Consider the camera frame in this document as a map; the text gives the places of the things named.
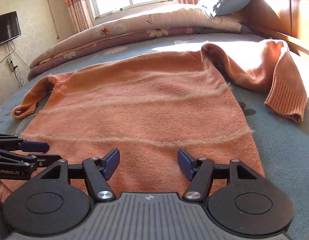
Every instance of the tv screen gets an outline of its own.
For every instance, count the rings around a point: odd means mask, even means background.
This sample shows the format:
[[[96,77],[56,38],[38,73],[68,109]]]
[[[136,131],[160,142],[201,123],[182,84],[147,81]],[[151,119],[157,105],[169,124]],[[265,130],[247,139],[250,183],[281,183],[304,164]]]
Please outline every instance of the tv screen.
[[[16,12],[0,15],[0,45],[21,35]]]

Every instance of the mattress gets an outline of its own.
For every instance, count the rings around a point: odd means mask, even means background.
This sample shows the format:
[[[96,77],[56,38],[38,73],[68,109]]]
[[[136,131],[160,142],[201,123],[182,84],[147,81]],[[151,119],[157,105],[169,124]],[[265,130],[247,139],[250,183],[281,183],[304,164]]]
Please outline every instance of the mattress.
[[[71,72],[80,68],[114,60],[125,59],[156,51],[197,51],[206,42],[230,48],[230,56],[235,60],[247,51],[236,51],[236,44],[262,40],[254,34],[210,33],[170,36],[154,40],[132,43],[106,49],[82,58],[68,61],[52,68],[31,80],[0,106],[0,133],[16,134],[22,131],[44,107],[49,95],[40,102],[31,116],[22,120],[11,115],[13,108],[21,103],[27,92],[44,76]],[[291,53],[298,66],[309,97],[309,62]],[[289,119],[277,116],[264,106],[267,94],[257,93],[231,84],[232,92],[245,113],[247,123],[253,130],[253,138],[259,150],[265,176],[274,185],[289,195],[295,205],[295,217],[288,235],[293,240],[309,239],[309,101],[304,122],[297,125]]]

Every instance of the wooden bed frame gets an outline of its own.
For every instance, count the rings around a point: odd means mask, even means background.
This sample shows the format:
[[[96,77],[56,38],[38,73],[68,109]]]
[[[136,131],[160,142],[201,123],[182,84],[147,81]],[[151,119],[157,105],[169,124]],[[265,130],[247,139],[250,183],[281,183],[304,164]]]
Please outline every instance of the wooden bed frame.
[[[259,36],[287,41],[309,60],[309,0],[251,0],[234,16]]]

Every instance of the orange sweater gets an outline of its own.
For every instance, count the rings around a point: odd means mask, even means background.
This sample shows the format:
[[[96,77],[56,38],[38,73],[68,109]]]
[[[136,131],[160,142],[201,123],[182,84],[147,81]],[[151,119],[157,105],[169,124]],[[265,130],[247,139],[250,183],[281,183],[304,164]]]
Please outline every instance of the orange sweater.
[[[213,63],[223,64],[238,85],[269,92],[265,105],[297,123],[307,95],[284,41],[261,41],[255,53],[258,65],[249,62],[247,72],[220,47],[205,44],[198,52],[157,52],[47,76],[13,116],[34,113],[52,90],[22,138],[48,142],[48,153],[70,164],[119,148],[120,165],[109,181],[117,194],[182,194],[188,182],[177,165],[179,148],[216,163],[240,159],[263,175],[245,116]],[[2,182],[2,200],[23,183]],[[214,183],[212,192],[223,183]],[[81,180],[72,184],[85,190]]]

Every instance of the gray ribbed plate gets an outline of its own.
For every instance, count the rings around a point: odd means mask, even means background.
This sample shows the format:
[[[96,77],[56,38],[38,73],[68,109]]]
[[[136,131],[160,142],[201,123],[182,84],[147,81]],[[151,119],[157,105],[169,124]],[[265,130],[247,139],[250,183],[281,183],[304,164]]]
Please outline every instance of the gray ribbed plate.
[[[13,233],[7,240],[42,239]],[[122,193],[96,205],[78,227],[45,240],[247,240],[218,228],[202,206],[183,202],[176,193]],[[281,234],[268,240],[289,240]]]

